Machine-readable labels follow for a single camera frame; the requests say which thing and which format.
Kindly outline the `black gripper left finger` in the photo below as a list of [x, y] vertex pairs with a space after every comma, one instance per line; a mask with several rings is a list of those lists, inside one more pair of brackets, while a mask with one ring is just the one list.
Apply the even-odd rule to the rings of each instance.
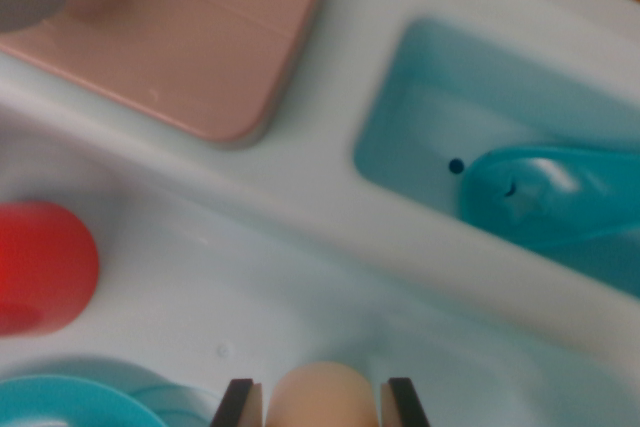
[[261, 427], [262, 425], [262, 384], [250, 378], [232, 379], [209, 426]]

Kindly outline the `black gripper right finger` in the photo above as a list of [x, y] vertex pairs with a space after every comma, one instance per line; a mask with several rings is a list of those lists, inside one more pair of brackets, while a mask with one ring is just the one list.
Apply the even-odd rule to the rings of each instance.
[[384, 427], [429, 427], [412, 380], [391, 377], [381, 385], [381, 425]]

